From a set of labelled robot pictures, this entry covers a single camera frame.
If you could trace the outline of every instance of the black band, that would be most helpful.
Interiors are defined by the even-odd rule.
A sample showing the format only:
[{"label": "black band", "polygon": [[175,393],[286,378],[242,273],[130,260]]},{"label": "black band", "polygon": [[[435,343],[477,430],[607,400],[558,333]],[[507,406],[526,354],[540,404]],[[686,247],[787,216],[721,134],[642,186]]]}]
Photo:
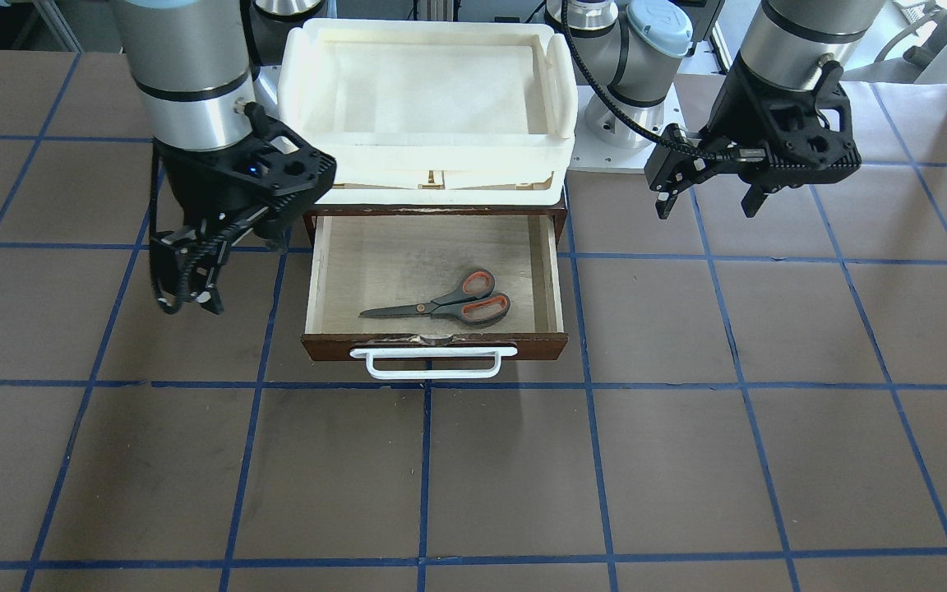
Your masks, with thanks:
[{"label": "black band", "polygon": [[631,31],[627,29],[627,11],[620,12],[620,62],[616,66],[616,75],[613,76],[612,82],[608,83],[606,86],[609,90],[613,90],[613,86],[616,86],[623,80],[623,75],[627,72],[627,52],[631,49]]},{"label": "black band", "polygon": [[[548,23],[550,27],[552,27],[552,29],[556,30],[557,33],[564,34],[565,26],[561,24],[559,20],[553,18],[553,15],[550,14],[550,11],[543,11],[543,20],[545,20],[546,23]],[[595,37],[603,37],[605,35],[608,35],[609,31],[612,30],[613,26],[616,26],[616,22],[613,22],[609,26],[606,26],[605,29],[582,30],[582,29],[576,29],[574,26],[571,25],[571,23],[569,23],[568,29],[572,30],[572,37],[576,37],[579,39],[594,39]]]},{"label": "black band", "polygon": [[762,3],[762,12],[766,15],[766,18],[770,19],[776,26],[781,27],[782,30],[786,30],[787,33],[807,41],[813,41],[815,44],[853,44],[854,41],[857,41],[861,37],[864,37],[865,33],[868,33],[868,29],[858,31],[858,33],[845,34],[822,33],[822,31],[819,30],[806,29],[805,26],[789,20],[785,15],[779,14],[777,8],[774,8],[773,5],[769,3],[769,0]]},{"label": "black band", "polygon": [[661,104],[662,102],[664,102],[664,100],[668,98],[668,95],[664,95],[655,101],[639,101],[638,99],[632,99],[631,97],[624,95],[619,90],[616,90],[615,87],[610,87],[609,94],[612,94],[612,97],[615,98],[617,101],[620,101],[621,104],[626,104],[629,106],[636,106],[636,108],[640,108],[640,109],[650,108],[650,106],[657,106],[658,104]]},{"label": "black band", "polygon": [[218,97],[225,97],[226,94],[232,93],[233,90],[243,86],[243,83],[247,82],[247,78],[250,75],[251,71],[245,70],[236,80],[210,90],[161,90],[153,89],[153,87],[147,84],[142,84],[141,81],[136,78],[134,82],[138,86],[138,89],[149,97],[162,101],[176,102],[176,104],[194,104],[194,102],[197,101],[207,101],[217,99]]},{"label": "black band", "polygon": [[[251,63],[262,65],[262,56],[258,53],[258,44],[255,44],[255,30],[251,24],[251,10],[255,8],[255,3],[251,0],[240,2],[240,22],[243,24],[243,40],[247,42],[247,55],[251,57]],[[258,71],[255,70],[255,78],[258,77]]]},{"label": "black band", "polygon": [[253,4],[256,11],[259,11],[259,14],[265,16],[267,19],[275,20],[277,22],[305,22],[309,19],[312,19],[313,16],[319,15],[320,12],[324,10],[327,2],[320,2],[316,5],[316,8],[313,8],[311,11],[305,12],[296,12],[293,15],[275,15],[273,12],[263,11],[258,4]]}]

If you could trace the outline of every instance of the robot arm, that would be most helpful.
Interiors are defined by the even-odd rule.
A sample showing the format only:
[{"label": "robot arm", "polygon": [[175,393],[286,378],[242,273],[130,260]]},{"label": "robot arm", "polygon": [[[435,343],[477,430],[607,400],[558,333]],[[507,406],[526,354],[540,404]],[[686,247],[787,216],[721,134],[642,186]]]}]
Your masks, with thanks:
[{"label": "robot arm", "polygon": [[699,134],[668,127],[669,143],[702,150],[757,149],[753,159],[708,160],[655,147],[645,166],[657,213],[668,217],[677,196],[718,173],[751,185],[744,215],[758,213],[783,187],[838,183],[861,166],[852,113],[838,80],[885,0],[762,0],[710,120]]},{"label": "robot arm", "polygon": [[[752,217],[782,187],[838,183],[861,165],[838,79],[884,2],[762,0],[698,134],[663,127],[655,111],[683,49],[654,38],[652,29],[669,23],[681,31],[673,29],[685,19],[677,7],[631,0],[621,12],[615,0],[550,0],[546,21],[565,35],[597,95],[585,113],[589,130],[617,147],[657,143],[645,175],[660,194],[658,217],[668,217],[681,192],[718,173],[735,173],[751,185],[741,205]],[[694,36],[685,22],[691,50]]]},{"label": "robot arm", "polygon": [[285,248],[290,225],[330,190],[335,161],[267,115],[274,104],[256,102],[258,64],[248,53],[255,45],[244,30],[251,15],[237,0],[113,0],[112,7],[153,127],[154,171],[162,160],[184,210],[180,229],[160,232],[153,190],[155,297],[168,314],[187,301],[220,314],[217,284],[230,248],[251,231]]}]

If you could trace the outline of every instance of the scissor handle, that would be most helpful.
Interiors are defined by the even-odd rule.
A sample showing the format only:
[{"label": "scissor handle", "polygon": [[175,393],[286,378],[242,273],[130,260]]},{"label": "scissor handle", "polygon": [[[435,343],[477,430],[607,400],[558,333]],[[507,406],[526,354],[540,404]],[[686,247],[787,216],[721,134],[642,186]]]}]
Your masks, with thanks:
[{"label": "scissor handle", "polygon": [[489,270],[473,270],[459,282],[459,288],[455,289],[455,292],[437,296],[432,302],[442,307],[447,304],[469,303],[471,300],[488,296],[495,288],[496,276],[493,276]]},{"label": "scissor handle", "polygon": [[448,304],[437,307],[432,316],[448,316],[465,322],[466,325],[490,325],[510,312],[510,296],[495,294],[472,303]]}]

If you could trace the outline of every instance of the scissors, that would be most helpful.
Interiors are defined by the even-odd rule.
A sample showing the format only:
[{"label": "scissors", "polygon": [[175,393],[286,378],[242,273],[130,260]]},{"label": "scissors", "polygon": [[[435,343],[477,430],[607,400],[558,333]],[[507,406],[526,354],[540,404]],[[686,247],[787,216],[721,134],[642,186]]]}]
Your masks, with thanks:
[{"label": "scissors", "polygon": [[474,270],[466,274],[454,292],[437,296],[429,303],[407,304],[404,307],[372,308],[360,313],[362,317],[388,318],[429,315],[451,317],[466,325],[488,325],[510,311],[510,297],[492,295],[496,276],[488,270]]}]

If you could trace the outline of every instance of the scissor blade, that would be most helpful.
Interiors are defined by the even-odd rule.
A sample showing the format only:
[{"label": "scissor blade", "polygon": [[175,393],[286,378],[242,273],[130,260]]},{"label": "scissor blade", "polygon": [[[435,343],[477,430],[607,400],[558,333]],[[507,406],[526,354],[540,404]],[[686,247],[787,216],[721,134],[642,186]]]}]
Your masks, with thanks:
[{"label": "scissor blade", "polygon": [[406,307],[372,308],[372,310],[360,313],[360,316],[372,318],[409,317],[414,315],[424,315],[426,312],[425,304],[409,304]]}]

